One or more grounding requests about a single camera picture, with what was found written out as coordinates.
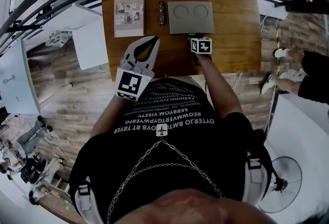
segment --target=wooden table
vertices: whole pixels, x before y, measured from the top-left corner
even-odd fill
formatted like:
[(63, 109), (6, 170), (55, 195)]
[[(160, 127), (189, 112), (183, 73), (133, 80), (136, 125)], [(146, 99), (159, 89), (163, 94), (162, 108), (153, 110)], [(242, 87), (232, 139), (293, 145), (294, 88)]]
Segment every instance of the wooden table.
[[(170, 35), (167, 25), (158, 23), (159, 1), (212, 2), (215, 34), (213, 62), (222, 73), (255, 72), (261, 64), (260, 15), (257, 0), (145, 0), (145, 36), (157, 35), (161, 44), (153, 71), (158, 78), (201, 74), (184, 34)], [(114, 0), (102, 0), (104, 34), (112, 79), (128, 45), (142, 37), (114, 38)]]

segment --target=gray box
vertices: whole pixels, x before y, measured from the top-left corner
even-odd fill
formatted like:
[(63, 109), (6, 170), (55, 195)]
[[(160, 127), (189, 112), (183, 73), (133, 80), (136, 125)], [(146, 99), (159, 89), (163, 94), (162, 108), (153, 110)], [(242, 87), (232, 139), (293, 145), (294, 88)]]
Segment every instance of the gray box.
[(168, 2), (170, 34), (214, 33), (211, 2)]

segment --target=book cover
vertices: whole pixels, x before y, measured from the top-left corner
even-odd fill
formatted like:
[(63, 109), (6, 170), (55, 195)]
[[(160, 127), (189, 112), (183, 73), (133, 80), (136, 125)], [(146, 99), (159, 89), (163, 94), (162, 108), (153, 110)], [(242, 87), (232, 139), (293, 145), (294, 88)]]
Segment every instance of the book cover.
[(144, 36), (144, 0), (114, 0), (114, 37)]

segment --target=black pants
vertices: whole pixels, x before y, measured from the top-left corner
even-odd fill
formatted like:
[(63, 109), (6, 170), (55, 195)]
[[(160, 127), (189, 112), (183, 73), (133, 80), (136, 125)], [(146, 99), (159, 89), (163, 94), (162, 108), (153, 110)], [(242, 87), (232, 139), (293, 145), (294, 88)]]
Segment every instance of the black pants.
[(307, 76), (299, 88), (298, 96), (329, 104), (329, 57), (304, 51), (302, 66)]

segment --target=silver chain necklace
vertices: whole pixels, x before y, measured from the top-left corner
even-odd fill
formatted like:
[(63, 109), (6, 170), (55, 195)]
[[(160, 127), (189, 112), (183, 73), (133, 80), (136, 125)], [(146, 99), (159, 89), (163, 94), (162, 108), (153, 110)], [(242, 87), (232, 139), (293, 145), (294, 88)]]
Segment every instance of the silver chain necklace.
[[(138, 171), (138, 172), (135, 173), (137, 167), (144, 160), (145, 156), (147, 156), (152, 151), (152, 149), (156, 148), (159, 145), (159, 143), (164, 143), (167, 146), (169, 146), (172, 150), (175, 150), (177, 153), (180, 154), (180, 156), (182, 156), (185, 160), (187, 160), (190, 163), (190, 165), (177, 164), (177, 163), (158, 164), (158, 165), (149, 166), (149, 167), (147, 167), (145, 169), (142, 169), (142, 170), (140, 170), (140, 171)], [(111, 214), (112, 214), (112, 211), (113, 211), (113, 208), (114, 208), (114, 204), (118, 201), (118, 197), (122, 193), (123, 188), (125, 187), (125, 185), (127, 185), (128, 181), (130, 179), (132, 179), (133, 177), (137, 176), (138, 174), (142, 173), (142, 172), (145, 172), (147, 170), (154, 169), (154, 168), (157, 168), (157, 167), (162, 167), (162, 166), (182, 166), (182, 167), (190, 168), (190, 169), (193, 169), (193, 170), (197, 170), (213, 186), (213, 188), (215, 189), (216, 193), (218, 194), (218, 197), (224, 197), (224, 194), (220, 191), (220, 189), (217, 187), (217, 185), (209, 178), (209, 176), (205, 172), (203, 172), (201, 169), (199, 169), (186, 155), (184, 155), (176, 147), (174, 147), (172, 144), (168, 144), (163, 139), (163, 137), (161, 136), (160, 137), (160, 141), (158, 141), (155, 144), (153, 144), (153, 146), (149, 150), (146, 151), (145, 155), (142, 156), (138, 160), (137, 164), (133, 167), (132, 171), (127, 176), (126, 180), (121, 184), (121, 186), (119, 187), (119, 189), (115, 193), (113, 199), (111, 200), (111, 203), (109, 204), (108, 210), (107, 210), (107, 219), (106, 219), (107, 224), (110, 224), (109, 220), (111, 219)]]

